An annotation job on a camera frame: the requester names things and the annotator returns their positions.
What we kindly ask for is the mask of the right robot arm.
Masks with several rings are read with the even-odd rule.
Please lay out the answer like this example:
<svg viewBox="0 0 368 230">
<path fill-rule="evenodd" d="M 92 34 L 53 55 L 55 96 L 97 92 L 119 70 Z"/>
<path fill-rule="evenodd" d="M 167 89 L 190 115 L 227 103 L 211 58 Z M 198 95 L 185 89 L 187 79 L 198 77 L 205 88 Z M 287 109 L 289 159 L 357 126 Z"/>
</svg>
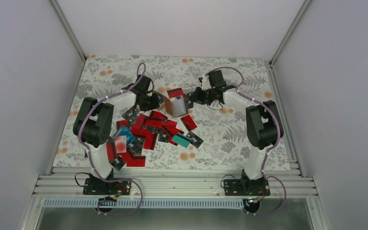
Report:
<svg viewBox="0 0 368 230">
<path fill-rule="evenodd" d="M 245 115 L 246 135 L 254 150 L 242 171 L 240 188 L 244 194 L 252 195 L 259 188 L 257 180 L 266 178 L 265 163 L 268 153 L 277 147 L 284 135 L 284 129 L 275 101 L 261 102 L 241 92 L 244 76 L 241 76 L 241 82 L 236 86 L 227 84 L 222 69 L 216 68 L 200 77 L 198 80 L 201 85 L 190 94 L 190 100 L 205 105 L 218 101 Z"/>
</svg>

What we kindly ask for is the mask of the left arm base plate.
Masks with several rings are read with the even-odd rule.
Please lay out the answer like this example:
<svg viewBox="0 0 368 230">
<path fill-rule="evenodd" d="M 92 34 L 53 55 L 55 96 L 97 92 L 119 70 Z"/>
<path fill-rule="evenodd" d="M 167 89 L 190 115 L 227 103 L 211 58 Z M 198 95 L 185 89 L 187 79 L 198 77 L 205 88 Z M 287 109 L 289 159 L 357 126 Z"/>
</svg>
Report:
<svg viewBox="0 0 368 230">
<path fill-rule="evenodd" d="M 116 181 L 106 183 L 98 178 L 86 179 L 83 194 L 84 195 L 130 195 L 130 181 Z"/>
</svg>

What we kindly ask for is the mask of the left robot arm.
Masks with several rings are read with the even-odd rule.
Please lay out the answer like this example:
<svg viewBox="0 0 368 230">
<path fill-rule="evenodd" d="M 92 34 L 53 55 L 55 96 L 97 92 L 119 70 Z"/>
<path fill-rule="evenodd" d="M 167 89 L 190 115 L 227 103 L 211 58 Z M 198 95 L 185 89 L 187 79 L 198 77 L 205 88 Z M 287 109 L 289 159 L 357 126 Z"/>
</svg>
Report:
<svg viewBox="0 0 368 230">
<path fill-rule="evenodd" d="M 102 194 L 110 193 L 114 188 L 114 180 L 109 177 L 112 166 L 108 162 L 106 142 L 111 135 L 114 109 L 116 106 L 125 108 L 133 106 L 138 96 L 152 92 L 149 89 L 152 80 L 138 75 L 136 82 L 120 91 L 102 99 L 86 97 L 73 126 L 73 134 L 85 147 L 91 165 L 91 174 L 98 178 L 95 188 Z"/>
</svg>

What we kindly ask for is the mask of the brown leather card holder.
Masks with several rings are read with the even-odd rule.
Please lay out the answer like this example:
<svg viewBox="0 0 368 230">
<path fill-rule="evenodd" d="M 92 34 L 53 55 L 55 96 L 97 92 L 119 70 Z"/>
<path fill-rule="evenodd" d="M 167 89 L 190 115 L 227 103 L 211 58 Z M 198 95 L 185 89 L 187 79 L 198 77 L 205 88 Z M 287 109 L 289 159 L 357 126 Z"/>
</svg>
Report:
<svg viewBox="0 0 368 230">
<path fill-rule="evenodd" d="M 164 109 L 173 118 L 188 115 L 187 96 L 183 95 L 175 98 L 163 97 Z"/>
</svg>

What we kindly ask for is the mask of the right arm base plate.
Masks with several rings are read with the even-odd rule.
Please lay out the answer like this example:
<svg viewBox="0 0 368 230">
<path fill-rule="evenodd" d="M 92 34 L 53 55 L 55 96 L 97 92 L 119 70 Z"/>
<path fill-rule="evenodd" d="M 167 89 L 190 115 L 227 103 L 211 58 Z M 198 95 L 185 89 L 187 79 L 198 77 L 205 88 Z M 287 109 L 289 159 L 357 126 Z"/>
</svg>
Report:
<svg viewBox="0 0 368 230">
<path fill-rule="evenodd" d="M 226 196 L 270 196 L 270 186 L 267 180 L 242 181 L 240 179 L 225 179 L 222 182 Z"/>
</svg>

